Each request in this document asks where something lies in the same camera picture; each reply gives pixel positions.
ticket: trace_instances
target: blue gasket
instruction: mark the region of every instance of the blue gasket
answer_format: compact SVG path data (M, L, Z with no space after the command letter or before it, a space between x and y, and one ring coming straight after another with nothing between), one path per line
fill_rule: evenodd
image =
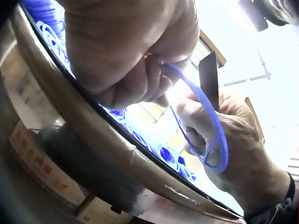
M197 85L195 85L193 82L191 82L188 78L186 78L186 76L184 75L181 68L179 68L173 64L164 64L163 66L170 67L175 72L175 74L179 78L181 78L189 86L189 88L193 91L193 93L198 98L199 102L202 104L203 108L205 109L205 111L211 121L212 127L215 132L215 138L208 145L206 152L204 154L204 157L202 158L197 153L196 149L194 148L194 146L192 145L190 140L187 138L187 136L186 136L186 134L176 116L176 113L174 112L173 108L170 106L170 109L175 116L176 122L178 123L178 126L179 126L181 132L183 133L186 141L190 145L190 147L193 150L193 152L195 153L195 155L206 166L206 168L210 169L211 171L213 171L216 174L222 173L226 169L227 164L228 164L228 146L227 146L223 127L221 125L221 122L220 122L211 102L209 101L209 99L207 98L207 96L205 95L205 93L202 91L201 88L199 88ZM207 158L208 158L208 155L210 154L211 150L217 144L219 145L219 156L220 156L219 161L220 161L220 163L217 166L211 166L210 164L207 163Z

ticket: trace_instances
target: hand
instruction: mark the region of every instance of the hand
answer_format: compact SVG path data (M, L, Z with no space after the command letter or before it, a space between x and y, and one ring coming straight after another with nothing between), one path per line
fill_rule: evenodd
M58 0L65 8L66 48L77 80L101 105L120 110L140 101L167 106L199 38L193 0Z
M186 135L195 150L204 154L206 145L214 138L214 130L193 93L177 105L177 113L183 125L188 127ZM231 194L248 214L281 202L287 194L290 179L268 157L250 108L237 97L220 93L219 112L216 113L225 132L229 157L226 170L219 175L205 168L209 179L220 190ZM189 146L185 149L192 152ZM209 164L218 163L217 151L217 148L211 151Z

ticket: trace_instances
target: black object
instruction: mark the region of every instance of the black object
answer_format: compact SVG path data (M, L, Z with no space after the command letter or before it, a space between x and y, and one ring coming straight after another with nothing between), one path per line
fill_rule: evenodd
M12 14L16 7L17 0L1 0L0 1L0 29L6 22L7 18Z
M96 156L67 124L31 133L53 162L84 188L119 210L143 213L136 201L144 187Z
M255 0L254 1L254 5L262 12L263 16L268 21L270 21L271 23L273 23L273 24L275 24L277 26L284 26L284 25L288 24L287 22L278 19L273 14L273 12L269 11L269 9L267 9L266 4L267 4L266 1L262 1L262 0Z
M216 111L219 110L218 72L216 54L212 51L198 65L200 88Z
M240 0L238 4L249 17L258 32L268 28L268 23L265 17L251 0Z
M244 214L248 224L297 224L298 223L298 189L295 186L294 179L290 176L290 187L285 199L253 215Z

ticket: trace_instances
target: cardboard box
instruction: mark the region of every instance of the cardboard box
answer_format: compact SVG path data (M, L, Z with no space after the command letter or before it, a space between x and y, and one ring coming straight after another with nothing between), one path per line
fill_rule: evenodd
M60 118L41 90L29 67L13 47L0 67L8 95L27 127L52 125Z
M42 187L63 199L69 207L78 207L84 201L84 189L66 175L34 142L21 120L11 134L10 143L14 155Z
M90 195L78 208L76 218L87 224L128 224L133 216Z

